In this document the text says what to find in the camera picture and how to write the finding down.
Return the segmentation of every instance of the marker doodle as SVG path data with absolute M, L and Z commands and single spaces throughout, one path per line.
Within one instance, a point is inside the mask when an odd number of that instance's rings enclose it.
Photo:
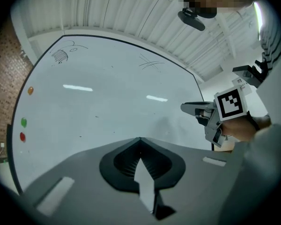
M 159 69 L 158 69 L 158 67 L 157 66 L 155 66 L 156 64 L 164 64 L 164 62 L 160 62 L 160 61 L 150 61 L 148 58 L 146 58 L 144 55 L 142 55 L 142 54 L 140 54 L 141 56 L 140 56 L 140 58 L 142 59 L 142 60 L 144 60 L 146 63 L 143 63 L 143 64 L 140 64 L 139 65 L 139 67 L 140 66 L 144 66 L 145 65 L 145 67 L 142 69 L 142 70 L 144 70 L 145 68 L 147 68 L 147 67 L 154 67 L 159 73 L 161 72 Z
M 55 62 L 58 62 L 58 64 L 60 64 L 63 61 L 68 60 L 69 56 L 68 56 L 67 52 L 75 52 L 80 47 L 88 49 L 85 46 L 76 45 L 75 42 L 72 40 L 68 40 L 68 41 L 64 41 L 64 42 L 54 46 L 49 53 L 54 52 L 51 56 L 54 58 Z

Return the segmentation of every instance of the person's hand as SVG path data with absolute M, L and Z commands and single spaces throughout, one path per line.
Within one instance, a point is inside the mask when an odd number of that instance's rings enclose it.
M 255 127 L 246 119 L 238 117 L 226 120 L 221 125 L 222 135 L 231 135 L 240 141 L 249 141 L 256 134 Z
M 268 116 L 254 118 L 260 129 L 271 125 L 271 119 Z M 222 135 L 231 135 L 240 141 L 248 142 L 256 134 L 255 127 L 246 119 L 245 116 L 226 120 L 221 125 Z

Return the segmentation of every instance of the brick wall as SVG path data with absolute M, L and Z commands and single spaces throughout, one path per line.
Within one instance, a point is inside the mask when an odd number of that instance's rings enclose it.
M 0 158 L 7 157 L 7 124 L 11 124 L 17 96 L 31 69 L 31 62 L 21 53 L 21 45 L 9 17 L 0 30 L 0 143 L 5 144 Z

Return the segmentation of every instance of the white ceiling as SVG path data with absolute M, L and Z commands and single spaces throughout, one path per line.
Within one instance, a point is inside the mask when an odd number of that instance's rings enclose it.
M 226 59 L 254 46 L 258 38 L 253 6 L 200 18 L 206 29 L 198 31 L 178 18 L 183 7 L 178 0 L 19 0 L 17 5 L 37 58 L 67 30 L 110 30 L 157 46 L 195 73 L 199 83 L 221 73 Z

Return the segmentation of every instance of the whiteboard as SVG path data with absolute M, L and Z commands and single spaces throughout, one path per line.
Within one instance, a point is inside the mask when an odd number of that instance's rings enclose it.
M 150 50 L 107 37 L 63 36 L 35 65 L 15 107 L 20 186 L 75 153 L 129 138 L 211 150 L 203 126 L 180 109 L 202 100 L 191 73 Z

